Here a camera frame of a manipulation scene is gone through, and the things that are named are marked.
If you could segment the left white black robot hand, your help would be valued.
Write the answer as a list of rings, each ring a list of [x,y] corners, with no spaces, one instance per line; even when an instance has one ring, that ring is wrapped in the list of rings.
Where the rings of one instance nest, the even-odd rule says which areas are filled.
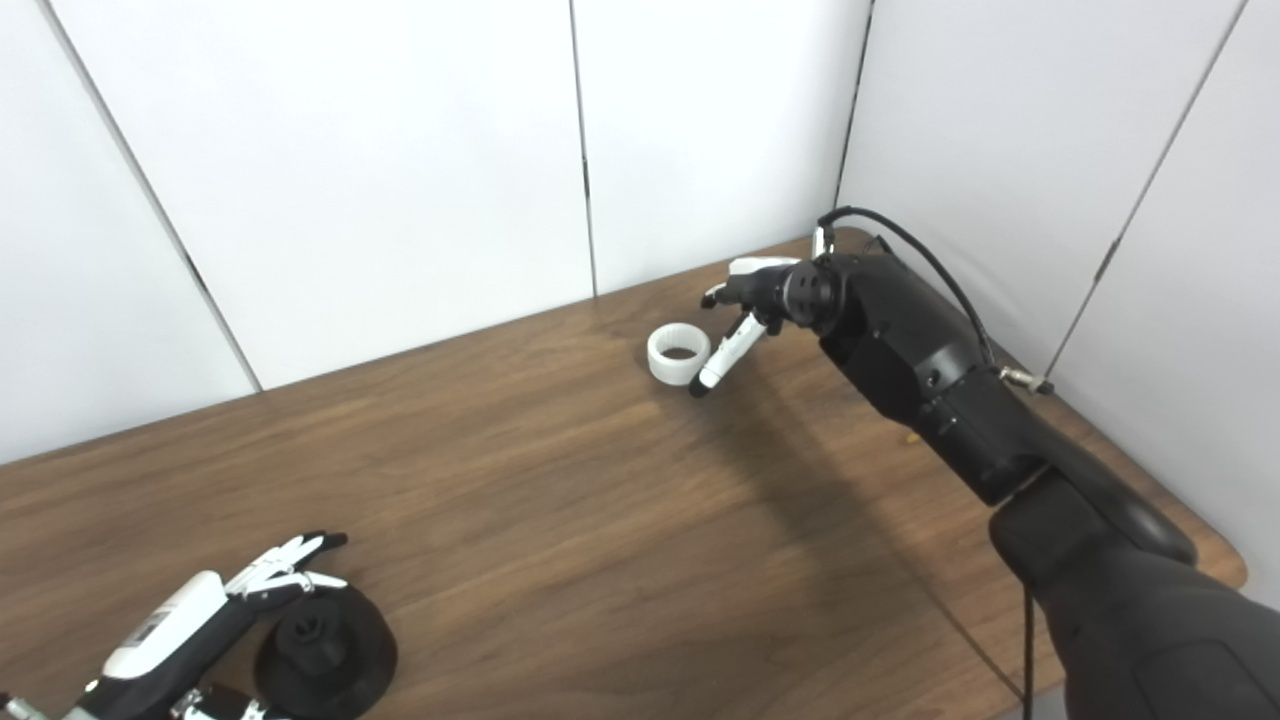
[[[108,657],[68,719],[265,719],[268,706],[201,680],[265,618],[347,580],[307,566],[348,541],[311,530],[259,555],[225,580],[198,571]]]

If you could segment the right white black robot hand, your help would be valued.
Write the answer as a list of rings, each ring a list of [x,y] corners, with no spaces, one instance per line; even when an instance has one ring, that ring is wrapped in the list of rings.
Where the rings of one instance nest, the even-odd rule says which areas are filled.
[[[786,322],[812,324],[813,300],[800,264],[797,258],[736,258],[730,263],[727,279],[700,297],[703,309],[733,305],[740,314],[690,380],[687,389],[694,398],[710,393],[755,343],[777,336]]]

